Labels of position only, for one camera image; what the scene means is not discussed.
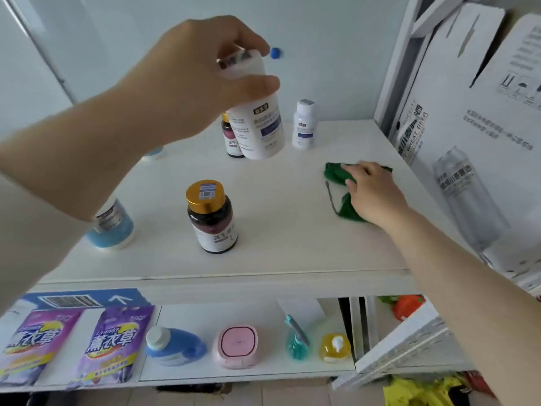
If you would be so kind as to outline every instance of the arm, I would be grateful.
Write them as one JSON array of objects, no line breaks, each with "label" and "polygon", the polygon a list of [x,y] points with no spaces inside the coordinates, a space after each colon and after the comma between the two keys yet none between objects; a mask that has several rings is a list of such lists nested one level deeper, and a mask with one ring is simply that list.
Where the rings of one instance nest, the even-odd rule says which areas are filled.
[{"label": "arm", "polygon": [[344,167],[352,204],[381,226],[504,405],[538,402],[541,305],[410,209],[389,172]]},{"label": "arm", "polygon": [[110,90],[0,143],[0,314],[58,266],[145,153],[278,89],[273,76],[220,76],[216,59],[239,47],[269,52],[235,17],[185,21]]}]

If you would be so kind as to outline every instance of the pink container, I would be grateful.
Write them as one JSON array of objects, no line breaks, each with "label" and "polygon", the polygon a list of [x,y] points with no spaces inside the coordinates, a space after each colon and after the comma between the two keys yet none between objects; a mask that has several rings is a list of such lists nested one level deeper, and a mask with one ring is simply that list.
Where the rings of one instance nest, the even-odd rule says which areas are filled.
[{"label": "pink container", "polygon": [[248,369],[257,364],[258,333],[250,325],[226,327],[216,338],[213,356],[226,369]]}]

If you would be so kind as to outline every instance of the white arrow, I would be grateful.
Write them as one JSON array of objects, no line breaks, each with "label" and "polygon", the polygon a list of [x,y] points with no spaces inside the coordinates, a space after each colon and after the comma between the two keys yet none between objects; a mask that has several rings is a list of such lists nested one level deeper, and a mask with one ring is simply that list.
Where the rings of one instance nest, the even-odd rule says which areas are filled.
[{"label": "white arrow", "polygon": [[113,300],[118,300],[122,305],[127,305],[128,303],[126,302],[127,300],[133,300],[133,299],[130,299],[130,298],[126,298],[125,296],[120,296],[120,295],[114,295],[110,300],[109,302],[112,302]]}]

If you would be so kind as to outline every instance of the gold cap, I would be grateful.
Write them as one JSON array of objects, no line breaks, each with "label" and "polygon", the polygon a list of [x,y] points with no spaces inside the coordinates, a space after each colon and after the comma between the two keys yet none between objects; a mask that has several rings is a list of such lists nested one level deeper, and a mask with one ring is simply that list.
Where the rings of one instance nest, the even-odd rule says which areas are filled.
[{"label": "gold cap", "polygon": [[186,190],[188,207],[198,214],[216,212],[226,203],[223,185],[214,180],[198,181]]}]

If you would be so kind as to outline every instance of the finger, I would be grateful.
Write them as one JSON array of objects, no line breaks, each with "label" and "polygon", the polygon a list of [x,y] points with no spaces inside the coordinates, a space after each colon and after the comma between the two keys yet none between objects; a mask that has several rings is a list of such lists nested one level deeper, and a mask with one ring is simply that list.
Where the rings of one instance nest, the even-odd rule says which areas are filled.
[{"label": "finger", "polygon": [[342,169],[348,171],[357,182],[369,176],[368,173],[360,165],[342,164]]},{"label": "finger", "polygon": [[227,56],[230,56],[231,54],[240,50],[241,48],[238,45],[234,43],[226,43],[220,47],[220,51],[218,51],[218,59],[226,58]]},{"label": "finger", "polygon": [[377,175],[384,170],[377,162],[359,161],[357,165],[364,169],[369,175]]},{"label": "finger", "polygon": [[261,100],[280,88],[280,79],[274,75],[247,75],[235,80],[225,80],[221,97],[225,109],[250,101]]},{"label": "finger", "polygon": [[263,37],[254,33],[250,27],[234,16],[218,16],[204,21],[211,25],[213,36],[219,41],[219,46],[234,43],[246,50],[254,48],[262,56],[266,56],[271,51],[271,47]]},{"label": "finger", "polygon": [[349,191],[350,194],[354,194],[357,192],[357,184],[355,182],[353,182],[352,180],[350,179],[347,179],[346,180],[346,186],[347,186],[347,190]]}]

